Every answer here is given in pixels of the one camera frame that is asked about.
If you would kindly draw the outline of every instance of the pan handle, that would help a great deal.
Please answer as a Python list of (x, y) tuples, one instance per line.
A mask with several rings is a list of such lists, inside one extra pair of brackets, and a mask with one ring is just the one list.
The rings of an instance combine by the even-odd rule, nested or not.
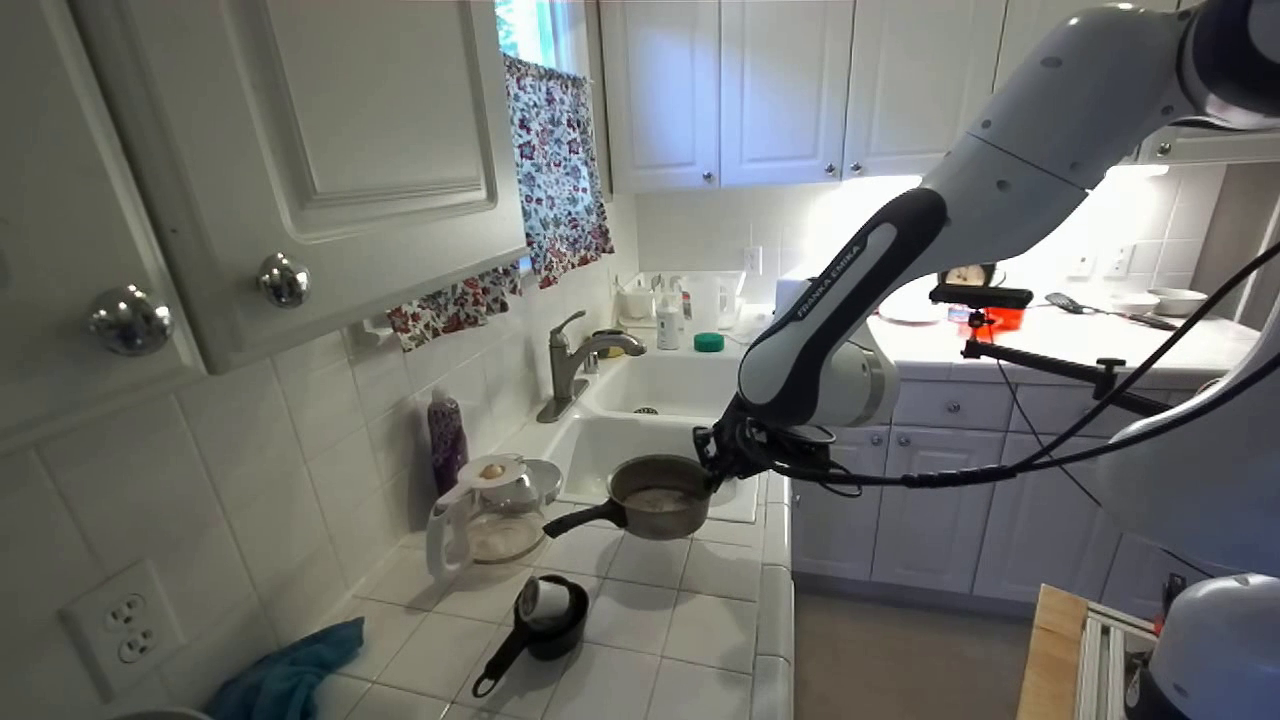
[(565, 532), (573, 532), (573, 526), (580, 526), (580, 522), (591, 522), (591, 521), (609, 521), (609, 522), (616, 522), (616, 526), (627, 526), (627, 513), (624, 513), (616, 498), (609, 498), (609, 503), (591, 503), (591, 506), (555, 517), (554, 522), (545, 522), (545, 532), (550, 532), (550, 536), (565, 536)]
[(526, 653), (526, 642), (530, 642), (530, 626), (517, 618), (503, 648), (495, 648), (492, 658), (483, 662), (483, 670), (478, 677), (473, 696), (487, 696), (507, 677), (517, 654)]

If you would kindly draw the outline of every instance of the tile backsplash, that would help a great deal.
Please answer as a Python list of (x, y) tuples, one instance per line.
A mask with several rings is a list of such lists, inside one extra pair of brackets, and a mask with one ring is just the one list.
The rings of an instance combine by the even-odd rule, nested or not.
[[(545, 396), (545, 330), (614, 321), (614, 275), (638, 266), (632, 208), (614, 214), (621, 254), (478, 330), (409, 357), (334, 330), (0, 456), (0, 715), (201, 702), (313, 626), (425, 517), (411, 396), (447, 388), (473, 450), (500, 450)], [(56, 612), (146, 554), (190, 642), (104, 702)]]
[[(911, 177), (850, 182), (648, 193), (638, 198), (644, 271), (753, 271), (753, 300), (777, 275), (812, 275)], [(1067, 275), (1123, 285), (1187, 285), (1223, 182), (1223, 168), (1108, 177), (1073, 218), (1007, 261), (1011, 285), (1058, 287)]]

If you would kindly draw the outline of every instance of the blue cloth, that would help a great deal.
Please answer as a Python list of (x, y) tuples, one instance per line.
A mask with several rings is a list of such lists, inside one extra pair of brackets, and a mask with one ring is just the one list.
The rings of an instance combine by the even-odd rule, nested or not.
[(218, 720), (316, 720), (316, 686), (364, 648), (364, 616), (320, 626), (226, 679), (205, 702)]

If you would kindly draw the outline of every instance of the white countertop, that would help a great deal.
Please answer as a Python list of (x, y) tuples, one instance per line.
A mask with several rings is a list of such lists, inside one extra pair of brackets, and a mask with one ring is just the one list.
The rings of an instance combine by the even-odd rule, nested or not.
[[(966, 330), (957, 325), (907, 329), (875, 315), (867, 329), (899, 376), (918, 376), (918, 379), (957, 379), (957, 376), (980, 376), (980, 370), (996, 376), (991, 361), (960, 357)], [(1138, 369), (1164, 340), (1168, 330), (1123, 321), (1123, 315), (1067, 315), (1061, 306), (1030, 306), (1021, 330), (996, 335), (996, 344), (1058, 357), (1058, 361), (1078, 361), (1078, 362), (1122, 357), (1127, 369)], [(1221, 376), (1248, 357), (1253, 340), (1256, 330), (1244, 325), (1206, 321), (1156, 362), (1156, 370)], [(1054, 379), (1045, 370), (1021, 370), (1021, 369), (1016, 376), (1030, 385), (1073, 385), (1073, 379)]]
[[(710, 521), (673, 542), (589, 522), (447, 583), (429, 581), (425, 539), (409, 536), (334, 616), (364, 616), (364, 653), (325, 679), (320, 715), (794, 720), (787, 486), (779, 476), (762, 484), (755, 522)], [(591, 593), (583, 642), (554, 662), (520, 654), (487, 700), (473, 700), (520, 583), (542, 572)]]

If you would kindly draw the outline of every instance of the small black pot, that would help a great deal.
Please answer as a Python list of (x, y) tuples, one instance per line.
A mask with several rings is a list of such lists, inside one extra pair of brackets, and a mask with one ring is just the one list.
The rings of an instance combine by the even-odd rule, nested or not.
[(589, 626), (589, 593), (565, 574), (542, 574), (550, 583), (565, 583), (570, 588), (570, 618), (561, 626), (531, 626), (520, 616), (520, 601), (511, 608), (511, 631), (507, 639), (487, 654), (483, 670), (473, 684), (473, 696), (487, 696), (507, 669), (517, 662), (520, 653), (538, 654), (538, 658), (555, 658), (570, 654)]

